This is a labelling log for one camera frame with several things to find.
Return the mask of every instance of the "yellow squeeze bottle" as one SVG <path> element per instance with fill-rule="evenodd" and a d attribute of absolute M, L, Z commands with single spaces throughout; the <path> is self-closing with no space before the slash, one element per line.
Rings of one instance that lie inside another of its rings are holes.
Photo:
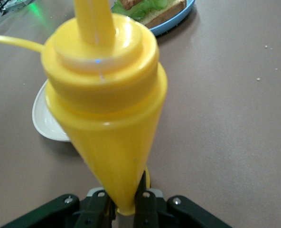
<path fill-rule="evenodd" d="M 112 14 L 107 0 L 74 0 L 76 18 L 46 41 L 48 108 L 123 215 L 134 196 L 167 92 L 154 35 Z"/>

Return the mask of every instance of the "yellow tube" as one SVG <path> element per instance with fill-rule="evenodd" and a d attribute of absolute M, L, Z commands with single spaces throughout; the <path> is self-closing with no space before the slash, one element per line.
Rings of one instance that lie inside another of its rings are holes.
<path fill-rule="evenodd" d="M 14 37 L 7 37 L 7 36 L 0 36 L 0 43 L 2 44 L 9 44 L 14 45 L 26 49 L 30 49 L 32 51 L 41 52 L 43 49 L 43 45 L 29 41 L 26 39 L 14 38 Z"/>
<path fill-rule="evenodd" d="M 167 77 L 154 35 L 107 5 L 75 0 L 77 17 L 47 40 L 41 59 L 48 108 L 119 212 L 130 215 Z"/>

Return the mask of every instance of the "lettuce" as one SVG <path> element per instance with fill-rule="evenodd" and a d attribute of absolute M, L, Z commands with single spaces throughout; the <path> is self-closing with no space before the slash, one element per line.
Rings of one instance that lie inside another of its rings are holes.
<path fill-rule="evenodd" d="M 167 3 L 168 0 L 143 0 L 131 9 L 125 10 L 120 0 L 117 0 L 112 7 L 112 12 L 126 15 L 136 21 L 139 21 L 143 19 L 150 10 L 162 10 L 166 8 Z"/>

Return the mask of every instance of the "white plate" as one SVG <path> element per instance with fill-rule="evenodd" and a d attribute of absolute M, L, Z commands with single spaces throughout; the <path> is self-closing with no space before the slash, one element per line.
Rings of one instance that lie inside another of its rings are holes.
<path fill-rule="evenodd" d="M 184 8 L 180 13 L 175 15 L 173 18 L 165 21 L 164 23 L 151 28 L 151 32 L 155 35 L 161 35 L 164 32 L 167 32 L 171 28 L 175 27 L 178 23 L 180 23 L 191 11 L 193 5 L 194 5 L 195 0 L 187 0 L 187 6 Z"/>
<path fill-rule="evenodd" d="M 32 120 L 36 130 L 44 137 L 61 142 L 69 142 L 70 139 L 56 119 L 47 108 L 45 101 L 45 88 L 47 81 L 42 85 L 35 98 L 32 109 Z"/>

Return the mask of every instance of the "blue plate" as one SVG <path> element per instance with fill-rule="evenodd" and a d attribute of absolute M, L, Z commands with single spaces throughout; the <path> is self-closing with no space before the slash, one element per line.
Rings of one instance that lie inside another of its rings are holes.
<path fill-rule="evenodd" d="M 178 23 L 180 23 L 191 11 L 193 5 L 194 5 L 195 0 L 187 0 L 187 6 L 184 8 L 180 13 L 175 15 L 173 18 L 165 21 L 164 23 L 150 28 L 151 32 L 155 35 L 158 36 L 164 32 L 167 32 L 171 28 L 175 27 Z"/>

